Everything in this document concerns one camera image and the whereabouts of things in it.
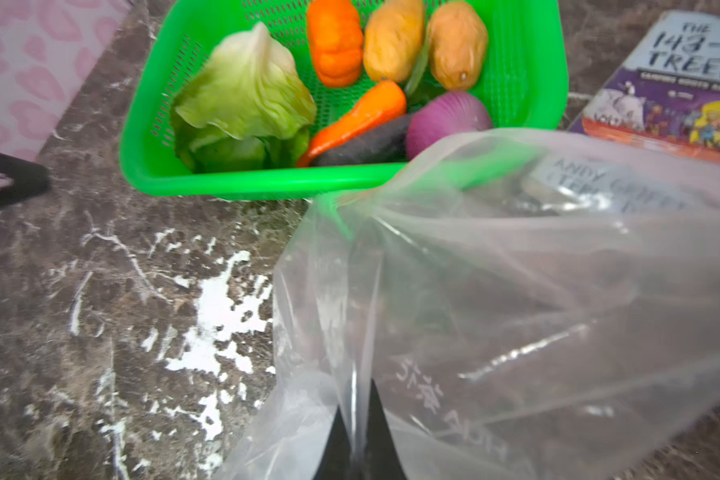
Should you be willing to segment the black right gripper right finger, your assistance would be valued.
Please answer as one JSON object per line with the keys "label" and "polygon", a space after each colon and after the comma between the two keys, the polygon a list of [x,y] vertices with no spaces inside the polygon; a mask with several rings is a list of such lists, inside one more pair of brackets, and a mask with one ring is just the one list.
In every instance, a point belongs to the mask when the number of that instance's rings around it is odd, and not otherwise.
{"label": "black right gripper right finger", "polygon": [[375,381],[371,381],[367,438],[362,463],[366,480],[406,480]]}

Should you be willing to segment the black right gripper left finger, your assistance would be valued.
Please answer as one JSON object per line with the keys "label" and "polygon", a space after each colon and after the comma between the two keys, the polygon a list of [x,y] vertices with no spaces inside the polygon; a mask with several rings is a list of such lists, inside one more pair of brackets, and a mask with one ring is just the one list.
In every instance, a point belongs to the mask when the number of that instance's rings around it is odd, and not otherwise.
{"label": "black right gripper left finger", "polygon": [[313,480],[350,478],[352,450],[340,408],[336,409],[326,444]]}

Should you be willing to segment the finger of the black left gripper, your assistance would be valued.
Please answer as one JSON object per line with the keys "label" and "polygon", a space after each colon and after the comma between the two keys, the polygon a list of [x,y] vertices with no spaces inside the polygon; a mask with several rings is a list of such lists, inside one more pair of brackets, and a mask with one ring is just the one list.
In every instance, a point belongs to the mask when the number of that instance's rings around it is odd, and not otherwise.
{"label": "finger of the black left gripper", "polygon": [[51,190],[49,169],[35,162],[0,153],[0,210]]}

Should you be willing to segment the clear zip top bag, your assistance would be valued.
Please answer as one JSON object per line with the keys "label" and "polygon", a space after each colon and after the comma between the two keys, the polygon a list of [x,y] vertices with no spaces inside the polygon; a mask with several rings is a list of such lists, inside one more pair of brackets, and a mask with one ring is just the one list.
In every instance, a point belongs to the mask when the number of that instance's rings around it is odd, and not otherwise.
{"label": "clear zip top bag", "polygon": [[273,272],[276,383],[219,479],[313,479],[374,380],[407,479],[604,479],[720,404],[720,164],[556,131],[326,194]]}

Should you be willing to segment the orange toy pumpkin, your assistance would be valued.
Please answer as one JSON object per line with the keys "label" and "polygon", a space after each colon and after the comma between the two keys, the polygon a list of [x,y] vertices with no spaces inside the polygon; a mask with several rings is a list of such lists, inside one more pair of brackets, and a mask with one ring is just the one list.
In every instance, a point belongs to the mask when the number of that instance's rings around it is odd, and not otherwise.
{"label": "orange toy pumpkin", "polygon": [[313,68],[323,85],[353,85],[363,69],[363,31],[350,0],[312,1],[306,14],[307,39]]}

